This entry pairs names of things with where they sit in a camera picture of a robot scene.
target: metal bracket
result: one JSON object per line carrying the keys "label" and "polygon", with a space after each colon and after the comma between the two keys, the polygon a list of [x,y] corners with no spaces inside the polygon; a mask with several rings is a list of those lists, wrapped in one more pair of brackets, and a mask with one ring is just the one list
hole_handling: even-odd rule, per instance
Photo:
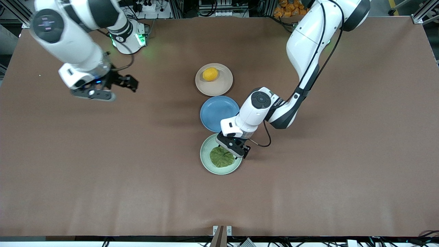
{"label": "metal bracket", "polygon": [[[214,226],[213,226],[213,233],[212,233],[212,235],[215,235],[215,233],[216,233],[217,230],[218,230],[218,226],[217,226],[217,225],[214,225]],[[228,225],[228,226],[226,227],[226,231],[227,231],[227,236],[231,236],[231,235],[232,235],[232,226],[231,226],[231,225]]]}

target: beige plate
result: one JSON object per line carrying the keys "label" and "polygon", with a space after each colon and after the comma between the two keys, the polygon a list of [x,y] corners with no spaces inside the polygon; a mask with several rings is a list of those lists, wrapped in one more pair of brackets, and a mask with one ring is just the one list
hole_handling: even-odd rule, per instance
{"label": "beige plate", "polygon": [[[203,71],[209,67],[218,70],[218,77],[213,81],[203,79]],[[219,63],[209,63],[201,67],[195,76],[195,84],[200,92],[207,96],[218,96],[225,94],[232,87],[233,75],[229,68]]]}

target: green leaf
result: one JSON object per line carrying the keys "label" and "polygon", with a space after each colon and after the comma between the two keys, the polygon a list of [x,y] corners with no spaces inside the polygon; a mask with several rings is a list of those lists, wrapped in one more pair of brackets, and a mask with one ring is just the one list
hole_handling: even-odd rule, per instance
{"label": "green leaf", "polygon": [[210,151],[210,160],[216,167],[226,167],[233,164],[235,157],[223,147],[216,147]]}

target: green plate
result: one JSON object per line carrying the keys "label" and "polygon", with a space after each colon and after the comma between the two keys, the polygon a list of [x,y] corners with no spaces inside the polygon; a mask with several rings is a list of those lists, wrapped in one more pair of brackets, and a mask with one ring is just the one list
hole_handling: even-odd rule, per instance
{"label": "green plate", "polygon": [[215,139],[218,134],[213,134],[203,142],[200,150],[200,158],[203,166],[210,172],[216,175],[226,175],[232,173],[241,164],[242,158],[236,159],[230,166],[216,167],[210,160],[210,151],[218,146]]}

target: white robotic arm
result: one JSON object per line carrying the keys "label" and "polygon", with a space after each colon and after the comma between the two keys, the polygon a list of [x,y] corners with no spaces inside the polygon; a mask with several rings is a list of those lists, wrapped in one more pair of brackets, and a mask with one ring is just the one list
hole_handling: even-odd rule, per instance
{"label": "white robotic arm", "polygon": [[129,20],[116,0],[36,0],[31,34],[65,64],[58,73],[79,98],[114,101],[113,84],[136,91],[138,82],[120,76],[87,32],[107,28],[116,48],[131,54],[146,45],[145,25]]}
{"label": "white robotic arm", "polygon": [[222,131],[216,142],[236,157],[247,156],[250,147],[245,142],[264,120],[276,129],[292,124],[319,73],[318,58],[337,27],[342,23],[344,31],[355,29],[370,10],[369,0],[302,0],[302,3],[311,9],[287,42],[287,55],[299,75],[299,85],[286,101],[266,87],[256,88],[236,116],[221,120]]}

